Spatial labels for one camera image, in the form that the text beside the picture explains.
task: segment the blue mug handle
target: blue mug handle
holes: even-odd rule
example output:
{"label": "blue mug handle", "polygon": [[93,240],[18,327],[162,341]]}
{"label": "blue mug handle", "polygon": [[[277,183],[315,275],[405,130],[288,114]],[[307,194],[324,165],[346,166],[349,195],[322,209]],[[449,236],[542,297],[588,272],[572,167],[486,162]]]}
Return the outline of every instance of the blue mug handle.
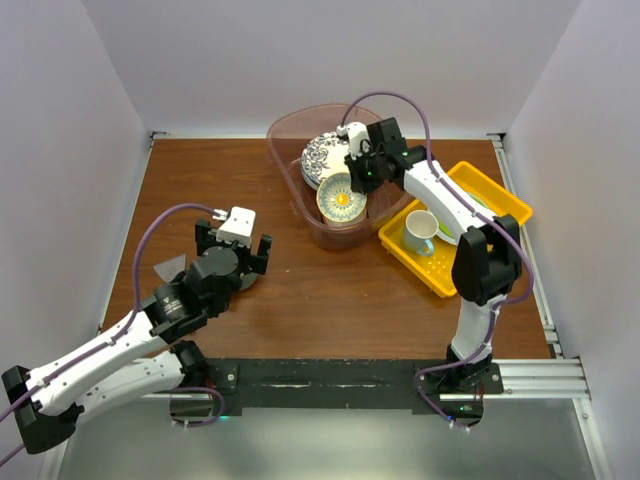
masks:
{"label": "blue mug handle", "polygon": [[423,257],[430,257],[436,251],[435,247],[433,246],[433,242],[431,241],[431,239],[425,240],[424,241],[424,246],[427,247],[427,251],[426,252],[422,248],[420,250],[418,250],[418,252],[417,252],[420,255],[422,255]]}

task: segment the mug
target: mug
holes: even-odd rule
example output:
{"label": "mug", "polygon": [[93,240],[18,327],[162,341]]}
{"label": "mug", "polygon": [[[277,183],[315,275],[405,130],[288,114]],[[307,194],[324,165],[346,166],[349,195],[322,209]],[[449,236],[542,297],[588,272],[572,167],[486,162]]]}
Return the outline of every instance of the mug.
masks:
{"label": "mug", "polygon": [[438,233],[436,216],[427,210],[414,210],[405,220],[402,241],[407,250],[423,257],[430,257],[435,252],[432,238],[436,233]]}

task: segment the white wall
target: white wall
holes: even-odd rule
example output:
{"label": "white wall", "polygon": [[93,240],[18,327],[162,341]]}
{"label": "white wall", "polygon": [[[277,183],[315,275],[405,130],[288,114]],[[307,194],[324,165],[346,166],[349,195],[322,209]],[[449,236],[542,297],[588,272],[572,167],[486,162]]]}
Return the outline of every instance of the white wall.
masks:
{"label": "white wall", "polygon": [[560,340],[620,480],[638,478],[640,3],[585,0],[507,135]]}
{"label": "white wall", "polygon": [[[0,12],[4,372],[49,362],[95,334],[146,133],[79,0],[3,1]],[[0,457],[18,443],[11,416]],[[0,478],[36,478],[41,460],[20,453]]]}
{"label": "white wall", "polygon": [[[149,129],[261,135],[299,108],[387,88],[440,137],[506,131],[579,3],[83,1]],[[408,107],[367,105],[421,135]]]}

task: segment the yellow tray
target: yellow tray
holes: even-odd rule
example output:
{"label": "yellow tray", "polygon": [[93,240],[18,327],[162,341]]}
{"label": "yellow tray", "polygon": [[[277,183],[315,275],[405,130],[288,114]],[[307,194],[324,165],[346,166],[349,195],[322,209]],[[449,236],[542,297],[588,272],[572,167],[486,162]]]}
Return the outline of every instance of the yellow tray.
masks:
{"label": "yellow tray", "polygon": [[[463,190],[482,200],[499,216],[510,213],[520,225],[524,225],[533,215],[533,210],[529,205],[470,163],[460,162],[447,173]],[[431,257],[410,253],[402,248],[405,218],[412,211],[424,210],[425,208],[420,200],[414,200],[378,231],[378,237],[380,237],[384,248],[427,284],[439,297],[451,297],[456,294],[451,280],[451,268],[456,254],[456,246],[435,237],[433,239],[435,253]]]}

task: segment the brown wooden tabletop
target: brown wooden tabletop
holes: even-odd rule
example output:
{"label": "brown wooden tabletop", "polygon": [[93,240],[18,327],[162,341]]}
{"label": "brown wooden tabletop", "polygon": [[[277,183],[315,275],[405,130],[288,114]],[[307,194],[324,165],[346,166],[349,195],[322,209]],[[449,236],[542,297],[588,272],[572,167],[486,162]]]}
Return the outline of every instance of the brown wooden tabletop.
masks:
{"label": "brown wooden tabletop", "polygon": [[[381,246],[376,236],[326,251],[290,208],[291,194],[266,158],[266,140],[158,140],[133,216],[107,311],[110,327],[132,308],[131,264],[146,227],[166,208],[197,202],[257,212],[256,240],[273,236],[267,275],[239,293],[228,312],[190,338],[209,357],[443,358],[456,330],[459,297],[440,299]],[[438,140],[445,170],[466,160],[502,184],[490,141]],[[195,256],[194,221],[180,212],[148,243],[140,273],[144,296],[162,283],[152,266]],[[521,292],[521,278],[513,294]],[[533,296],[505,307],[494,339],[497,358],[549,358]]]}

